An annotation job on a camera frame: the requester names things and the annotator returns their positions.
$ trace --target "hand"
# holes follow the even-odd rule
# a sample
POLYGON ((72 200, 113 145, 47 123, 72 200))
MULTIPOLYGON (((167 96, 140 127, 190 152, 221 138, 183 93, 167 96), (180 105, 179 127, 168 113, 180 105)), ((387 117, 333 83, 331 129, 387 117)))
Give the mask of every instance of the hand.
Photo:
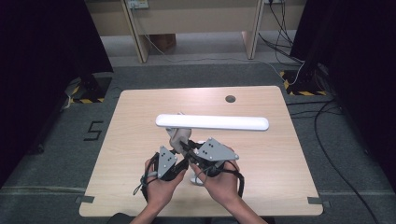
MULTIPOLYGON (((197 165, 191 163, 190 166, 195 174, 198 175, 198 178, 204 183, 210 196, 217 203, 224 206, 239 198, 237 192, 238 178, 235 175, 222 172, 214 177, 209 177, 206 176, 197 165)), ((239 171, 236 161, 226 161, 224 163, 224 169, 226 170, 235 170, 235 168, 239 171)))
MULTIPOLYGON (((145 167, 147 168, 148 165, 149 160, 146 161, 145 167)), ((153 170, 154 167, 151 165, 148 172, 153 172, 153 170)), ((169 204, 177 185, 183 180, 184 174, 186 174, 186 170, 181 171, 177 177, 171 181, 157 179, 149 183, 147 186, 148 206, 157 207, 157 209, 160 209, 161 211, 167 204, 169 204)), ((155 179, 154 176, 149 177, 148 182, 153 179, 155 179)))

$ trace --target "forearm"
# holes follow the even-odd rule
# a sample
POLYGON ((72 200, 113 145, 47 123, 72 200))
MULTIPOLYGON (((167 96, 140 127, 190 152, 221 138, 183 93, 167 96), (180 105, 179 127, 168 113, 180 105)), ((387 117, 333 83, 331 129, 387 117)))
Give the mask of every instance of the forearm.
POLYGON ((228 202, 223 206, 241 224, 267 224, 267 222, 259 217, 241 198, 235 198, 232 202, 228 202))
POLYGON ((163 207, 147 205, 130 224, 149 224, 163 210, 163 207))

